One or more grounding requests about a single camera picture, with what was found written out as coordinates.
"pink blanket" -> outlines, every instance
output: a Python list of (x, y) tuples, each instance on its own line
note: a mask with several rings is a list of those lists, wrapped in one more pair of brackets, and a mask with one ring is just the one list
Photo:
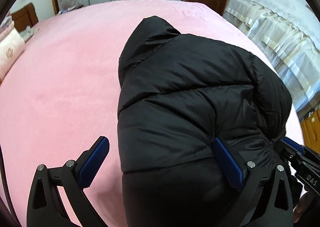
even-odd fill
[[(126, 226), (117, 149), (118, 59), (136, 26), (153, 15), (181, 33), (247, 49), (271, 67), (244, 34), (198, 3), (117, 1), (38, 24), (39, 32), (0, 86), (0, 141), (12, 202), (23, 226), (37, 166), (57, 167), (77, 159), (100, 135), (109, 138), (110, 153), (85, 193), (108, 226)], [(294, 110), (287, 136), (303, 143)], [(0, 195), (4, 199), (1, 184)], [(65, 194), (62, 198), (79, 224)]]

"black fabric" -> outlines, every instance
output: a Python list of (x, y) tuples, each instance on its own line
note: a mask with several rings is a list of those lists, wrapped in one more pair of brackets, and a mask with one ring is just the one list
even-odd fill
[(129, 227), (214, 226), (235, 197), (211, 150), (222, 136), (246, 160), (285, 166), (292, 100), (239, 47), (144, 19), (119, 60), (118, 139)]

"silver screw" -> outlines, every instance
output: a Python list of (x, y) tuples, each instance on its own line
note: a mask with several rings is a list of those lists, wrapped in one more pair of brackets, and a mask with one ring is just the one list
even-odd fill
[(256, 163), (254, 163), (253, 161), (248, 161), (247, 162), (248, 167), (250, 168), (254, 168), (256, 166)]
[(278, 168), (278, 170), (279, 170), (280, 172), (284, 171), (284, 167), (281, 166), (281, 165), (278, 165), (277, 168)]
[(67, 166), (67, 167), (72, 167), (74, 164), (75, 164), (75, 162), (74, 162), (73, 160), (69, 160), (69, 161), (66, 163), (66, 166)]
[(39, 165), (37, 169), (38, 169), (39, 171), (42, 171), (42, 170), (44, 169), (44, 165), (43, 165), (43, 164)]

